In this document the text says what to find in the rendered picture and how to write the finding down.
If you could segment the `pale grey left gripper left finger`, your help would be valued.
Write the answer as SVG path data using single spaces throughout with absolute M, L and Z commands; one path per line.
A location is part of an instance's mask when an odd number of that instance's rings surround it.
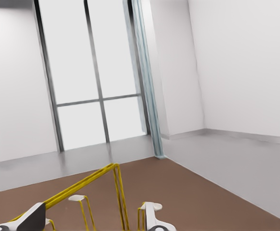
M 19 219 L 0 224 L 0 231 L 43 231 L 46 222 L 46 205 L 38 202 Z

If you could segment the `silver frame post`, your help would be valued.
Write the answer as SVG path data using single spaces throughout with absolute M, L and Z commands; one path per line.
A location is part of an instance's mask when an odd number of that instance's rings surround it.
M 153 86 L 150 59 L 141 0 L 122 0 L 127 36 L 135 79 L 136 92 L 141 98 L 140 118 L 142 127 L 152 139 L 154 155 L 165 159 L 163 151 L 157 104 Z

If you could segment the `grey window frame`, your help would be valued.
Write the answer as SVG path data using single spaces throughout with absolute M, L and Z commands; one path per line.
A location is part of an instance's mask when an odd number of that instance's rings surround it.
M 131 0 L 33 0 L 58 151 L 150 134 Z

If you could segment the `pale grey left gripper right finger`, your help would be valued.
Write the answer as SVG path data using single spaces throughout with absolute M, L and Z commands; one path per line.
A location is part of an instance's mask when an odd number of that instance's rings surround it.
M 144 202 L 146 231 L 176 231 L 173 224 L 158 220 L 155 213 L 162 210 L 162 204 L 154 202 Z

